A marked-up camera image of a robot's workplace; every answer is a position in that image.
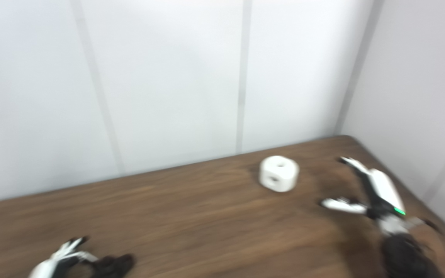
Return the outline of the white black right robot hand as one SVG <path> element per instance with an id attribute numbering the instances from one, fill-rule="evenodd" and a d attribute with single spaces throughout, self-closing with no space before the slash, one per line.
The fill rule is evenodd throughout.
<path id="1" fill-rule="evenodd" d="M 403 219 L 406 216 L 403 201 L 393 181 L 384 172 L 369 169 L 351 157 L 339 157 L 339 162 L 350 167 L 360 180 L 367 197 L 367 204 L 347 198 L 325 198 L 319 205 L 326 209 L 364 215 L 373 220 L 393 216 Z"/>

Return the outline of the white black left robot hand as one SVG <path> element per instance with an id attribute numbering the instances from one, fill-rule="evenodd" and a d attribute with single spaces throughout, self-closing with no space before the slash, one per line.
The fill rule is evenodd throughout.
<path id="1" fill-rule="evenodd" d="M 65 278 L 67 273 L 79 263 L 92 264 L 98 258 L 79 247 L 88 241 L 87 236 L 66 241 L 51 256 L 32 269 L 30 278 Z"/>

